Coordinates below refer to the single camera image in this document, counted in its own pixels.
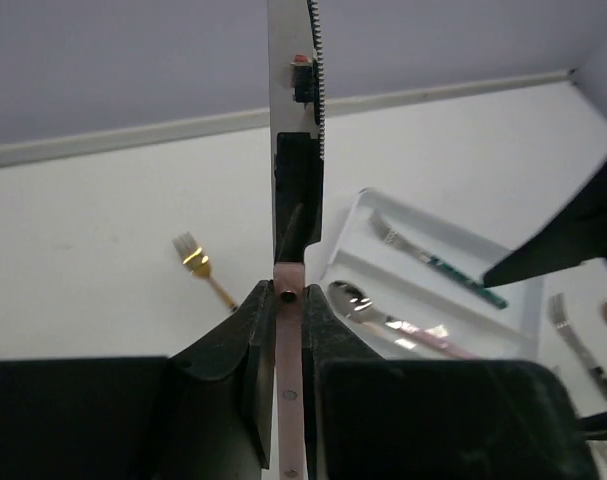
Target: gold fork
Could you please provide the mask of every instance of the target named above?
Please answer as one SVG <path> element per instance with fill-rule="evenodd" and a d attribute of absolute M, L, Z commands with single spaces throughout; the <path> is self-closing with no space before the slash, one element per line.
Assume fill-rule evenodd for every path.
<path fill-rule="evenodd" d="M 210 257 L 205 255 L 203 248 L 196 243 L 192 234 L 186 232 L 179 235 L 172 240 L 172 243 L 181 257 L 181 261 L 183 262 L 183 265 L 185 265 L 185 268 L 187 268 L 195 277 L 202 278 L 209 283 L 225 306 L 227 306 L 231 312 L 236 312 L 239 306 L 225 289 L 212 278 L 212 263 L 210 262 Z"/>

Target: gold handle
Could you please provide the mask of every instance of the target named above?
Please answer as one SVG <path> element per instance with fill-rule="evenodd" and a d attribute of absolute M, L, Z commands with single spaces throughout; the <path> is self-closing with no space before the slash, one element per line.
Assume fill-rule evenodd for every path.
<path fill-rule="evenodd" d="M 208 283 L 212 286 L 216 294 L 219 296 L 221 301 L 230 309 L 230 312 L 234 313 L 238 310 L 239 306 L 236 302 L 230 297 L 230 295 L 225 291 L 225 289 L 218 284 L 216 280 L 212 277 L 207 278 Z"/>

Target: white table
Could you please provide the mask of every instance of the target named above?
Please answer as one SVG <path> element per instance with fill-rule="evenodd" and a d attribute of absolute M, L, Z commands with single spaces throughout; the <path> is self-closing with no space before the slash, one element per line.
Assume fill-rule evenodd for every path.
<path fill-rule="evenodd" d="M 332 118 L 326 151 L 309 282 L 363 187 L 517 247 L 605 158 L 607 124 L 555 84 Z M 267 129 L 0 170 L 0 358 L 182 350 L 226 310 L 183 270 L 171 238 L 191 230 L 241 301 L 271 276 L 270 208 Z M 607 268 L 590 262 L 546 288 L 566 293 L 607 369 Z M 560 365 L 581 412 L 606 409 L 547 318 L 541 335 L 541 362 Z"/>

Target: baseboard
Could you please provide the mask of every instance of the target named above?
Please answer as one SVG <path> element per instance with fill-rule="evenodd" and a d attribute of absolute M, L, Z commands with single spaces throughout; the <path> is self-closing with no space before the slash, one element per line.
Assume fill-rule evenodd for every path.
<path fill-rule="evenodd" d="M 341 98 L 328 101 L 327 112 L 328 116 L 332 117 L 567 80 L 567 71 L 556 71 L 445 87 Z M 265 108 L 142 127 L 0 145 L 0 167 L 266 127 L 269 126 L 269 121 L 269 110 Z"/>

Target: cutlery tray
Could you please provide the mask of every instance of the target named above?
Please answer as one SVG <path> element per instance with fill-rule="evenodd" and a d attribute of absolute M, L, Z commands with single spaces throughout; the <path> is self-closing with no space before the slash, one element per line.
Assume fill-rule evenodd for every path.
<path fill-rule="evenodd" d="M 407 240 L 475 279 L 509 253 L 490 240 L 365 189 L 352 206 L 319 282 L 324 290 L 335 280 L 352 283 L 372 299 L 377 310 L 444 336 L 479 357 L 536 359 L 542 278 L 493 288 L 509 303 L 499 310 L 407 253 L 386 245 L 368 224 L 374 210 Z M 446 358 L 393 328 L 360 325 L 336 314 L 386 358 Z"/>

